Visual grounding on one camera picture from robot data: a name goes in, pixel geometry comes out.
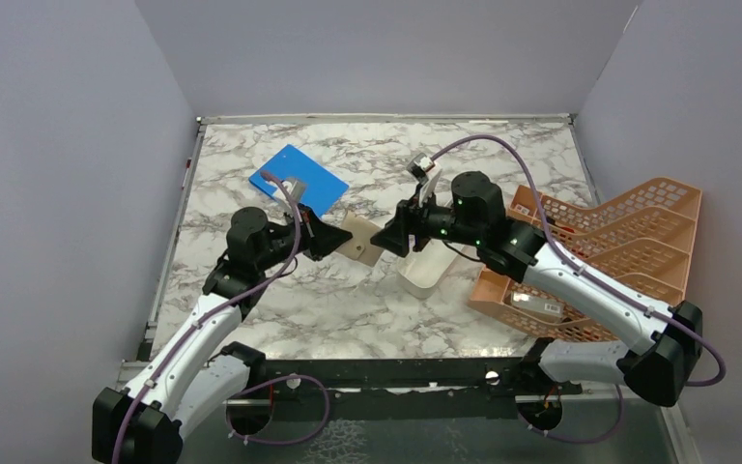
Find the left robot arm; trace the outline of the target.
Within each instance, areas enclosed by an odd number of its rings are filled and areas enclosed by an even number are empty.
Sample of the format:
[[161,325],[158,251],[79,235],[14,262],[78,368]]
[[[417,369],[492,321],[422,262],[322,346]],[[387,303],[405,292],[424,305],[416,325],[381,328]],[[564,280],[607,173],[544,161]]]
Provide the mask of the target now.
[[93,403],[92,457],[100,463],[175,463],[185,440],[225,399],[250,397],[264,387],[263,353],[244,345],[214,350],[257,305],[299,253],[319,261],[353,235],[322,222],[302,204],[287,223],[257,207],[235,212],[226,250],[207,277],[184,323],[157,356],[119,389],[103,389]]

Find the beige card holder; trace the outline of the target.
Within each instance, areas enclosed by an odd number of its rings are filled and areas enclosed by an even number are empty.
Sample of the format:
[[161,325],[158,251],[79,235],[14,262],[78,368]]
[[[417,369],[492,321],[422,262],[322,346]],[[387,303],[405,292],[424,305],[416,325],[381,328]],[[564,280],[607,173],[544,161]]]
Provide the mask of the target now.
[[382,227],[367,218],[347,212],[340,227],[352,233],[352,238],[341,245],[336,252],[348,259],[373,268],[381,258],[384,250],[371,244],[370,239]]

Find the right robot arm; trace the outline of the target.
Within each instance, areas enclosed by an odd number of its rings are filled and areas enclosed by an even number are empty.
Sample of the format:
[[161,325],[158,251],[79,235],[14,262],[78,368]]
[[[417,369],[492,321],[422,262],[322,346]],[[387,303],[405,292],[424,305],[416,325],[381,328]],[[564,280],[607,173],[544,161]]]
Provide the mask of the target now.
[[400,257],[431,241],[474,247],[485,267],[540,290],[601,324],[617,342],[551,341],[519,367],[521,385],[541,393],[554,383],[592,381],[624,385],[640,398],[674,405],[701,355],[702,311],[649,297],[588,265],[542,228],[511,218],[500,187],[479,171],[457,175],[452,201],[440,206],[421,191],[400,201],[370,242]]

